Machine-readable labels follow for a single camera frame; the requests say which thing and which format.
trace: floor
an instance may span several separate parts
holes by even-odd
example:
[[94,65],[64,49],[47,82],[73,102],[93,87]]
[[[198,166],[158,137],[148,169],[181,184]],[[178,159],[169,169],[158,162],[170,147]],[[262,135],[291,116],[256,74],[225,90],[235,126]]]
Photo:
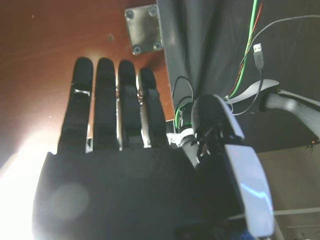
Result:
[[173,118],[163,51],[132,55],[126,8],[155,0],[32,0],[0,3],[0,166],[29,138],[57,141],[80,56],[150,67],[165,118]]

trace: square metal plate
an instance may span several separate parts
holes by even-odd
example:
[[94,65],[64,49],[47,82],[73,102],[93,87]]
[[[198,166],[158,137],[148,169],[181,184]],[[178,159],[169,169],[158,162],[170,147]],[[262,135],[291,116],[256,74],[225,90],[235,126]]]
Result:
[[156,4],[128,8],[124,17],[134,55],[163,49]]

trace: red wire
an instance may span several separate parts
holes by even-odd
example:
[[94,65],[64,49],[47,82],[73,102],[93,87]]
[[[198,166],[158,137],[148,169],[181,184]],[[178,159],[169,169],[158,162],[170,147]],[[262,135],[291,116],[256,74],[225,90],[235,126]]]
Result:
[[[251,32],[251,34],[250,34],[248,43],[251,41],[252,35],[254,34],[254,31],[256,30],[256,26],[257,26],[257,23],[258,23],[258,20],[259,20],[259,18],[260,18],[260,14],[261,14],[263,2],[264,2],[264,0],[262,0],[261,3],[260,3],[259,11],[258,11],[258,13],[257,13],[257,15],[256,15],[255,22],[254,22],[254,25],[253,25],[252,32]],[[240,78],[241,71],[242,71],[242,68],[243,68],[243,67],[244,67],[244,62],[241,64],[241,66],[240,66],[240,68],[239,68],[239,72],[238,72],[238,75],[237,75],[237,77],[236,77],[236,81],[235,81],[235,83],[233,84],[233,87],[232,87],[231,91],[229,92],[229,95],[231,95],[231,94],[233,93],[233,91],[235,90],[236,85],[237,85],[237,83],[238,83],[238,81],[239,81],[239,78]]]

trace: black finger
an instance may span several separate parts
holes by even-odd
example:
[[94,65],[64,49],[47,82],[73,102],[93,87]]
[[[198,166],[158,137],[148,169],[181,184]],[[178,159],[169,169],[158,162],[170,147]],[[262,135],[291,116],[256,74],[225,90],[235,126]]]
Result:
[[118,148],[115,67],[110,59],[101,58],[95,81],[93,150]]
[[143,103],[146,106],[151,146],[168,145],[166,119],[160,102],[155,76],[149,68],[142,68],[139,78],[143,89]]
[[92,93],[94,67],[90,59],[76,60],[70,88],[69,102],[57,152],[85,152]]
[[143,147],[136,71],[130,61],[121,61],[118,68],[118,80],[121,106],[122,146]]

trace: usb connector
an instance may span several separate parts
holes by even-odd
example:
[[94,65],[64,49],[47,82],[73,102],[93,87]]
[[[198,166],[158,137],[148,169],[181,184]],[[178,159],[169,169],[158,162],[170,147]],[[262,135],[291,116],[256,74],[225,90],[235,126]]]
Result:
[[254,63],[256,68],[261,71],[264,69],[264,55],[262,52],[261,43],[253,45],[253,56],[254,56]]

